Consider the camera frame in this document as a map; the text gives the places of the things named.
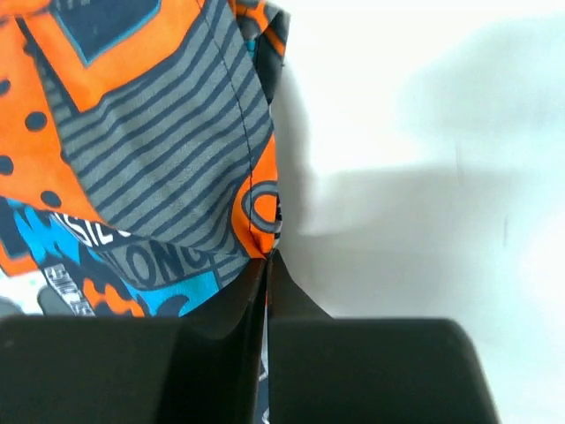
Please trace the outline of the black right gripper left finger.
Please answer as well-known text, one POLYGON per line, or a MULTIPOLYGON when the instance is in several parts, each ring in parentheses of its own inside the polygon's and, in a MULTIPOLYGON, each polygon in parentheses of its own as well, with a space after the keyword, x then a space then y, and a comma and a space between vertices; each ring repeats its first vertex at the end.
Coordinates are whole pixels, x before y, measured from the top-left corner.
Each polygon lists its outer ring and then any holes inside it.
POLYGON ((252 422, 265 267, 184 317, 78 317, 63 267, 3 276, 2 422, 252 422))

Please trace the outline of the colourful patterned shorts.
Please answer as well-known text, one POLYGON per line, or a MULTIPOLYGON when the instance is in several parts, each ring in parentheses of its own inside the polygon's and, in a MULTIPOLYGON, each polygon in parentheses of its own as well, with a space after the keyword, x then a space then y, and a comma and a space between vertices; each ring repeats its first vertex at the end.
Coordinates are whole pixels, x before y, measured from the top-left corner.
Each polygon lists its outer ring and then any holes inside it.
POLYGON ((184 317, 275 250, 269 1, 1 4, 1 279, 78 317, 184 317))

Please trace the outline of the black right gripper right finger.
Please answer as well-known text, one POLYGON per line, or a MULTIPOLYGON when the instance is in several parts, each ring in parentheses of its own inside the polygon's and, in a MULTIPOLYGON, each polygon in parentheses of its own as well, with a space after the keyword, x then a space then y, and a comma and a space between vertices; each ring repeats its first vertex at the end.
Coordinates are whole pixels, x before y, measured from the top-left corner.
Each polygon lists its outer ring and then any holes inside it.
POLYGON ((463 328, 438 318, 334 318, 267 266, 270 420, 274 423, 495 423, 463 328))

